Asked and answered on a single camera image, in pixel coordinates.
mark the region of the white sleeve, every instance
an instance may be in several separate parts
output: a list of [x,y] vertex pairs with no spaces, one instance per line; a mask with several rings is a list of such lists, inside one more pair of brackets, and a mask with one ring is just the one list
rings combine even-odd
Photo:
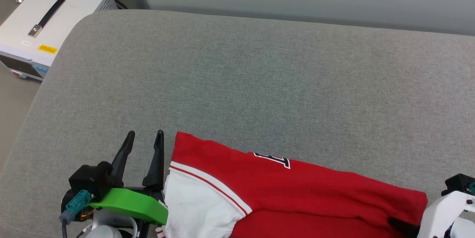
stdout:
[[228,238],[244,217],[212,186],[171,170],[166,180],[166,238]]

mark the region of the gray floor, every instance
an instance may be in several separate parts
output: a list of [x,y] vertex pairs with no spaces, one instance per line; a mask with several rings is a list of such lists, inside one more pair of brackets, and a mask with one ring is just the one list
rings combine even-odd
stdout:
[[[119,1],[133,8],[132,0]],[[0,23],[16,7],[14,0],[0,0]],[[19,79],[0,66],[0,172],[40,85],[33,79]]]

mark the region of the gray fabric surface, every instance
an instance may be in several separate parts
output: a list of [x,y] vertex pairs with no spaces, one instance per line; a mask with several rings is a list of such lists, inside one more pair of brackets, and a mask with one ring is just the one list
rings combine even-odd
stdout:
[[[129,130],[126,185],[156,131],[176,131],[440,196],[475,176],[475,37],[160,11],[113,11],[69,35],[0,179],[0,237],[60,237],[82,164],[112,161]],[[75,236],[79,225],[69,228]]]

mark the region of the yellow label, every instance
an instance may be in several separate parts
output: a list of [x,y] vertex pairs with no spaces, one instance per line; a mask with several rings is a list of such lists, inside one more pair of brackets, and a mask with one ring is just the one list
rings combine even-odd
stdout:
[[43,45],[43,44],[40,45],[38,49],[42,50],[43,52],[49,52],[51,54],[55,54],[58,51],[57,48],[49,47],[49,46],[46,46],[46,45]]

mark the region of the red and white shirt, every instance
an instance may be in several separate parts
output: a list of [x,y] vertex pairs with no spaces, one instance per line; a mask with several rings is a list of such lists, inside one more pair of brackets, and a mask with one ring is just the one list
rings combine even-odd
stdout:
[[392,238],[390,217],[418,225],[427,204],[423,192],[186,133],[164,191],[166,238]]

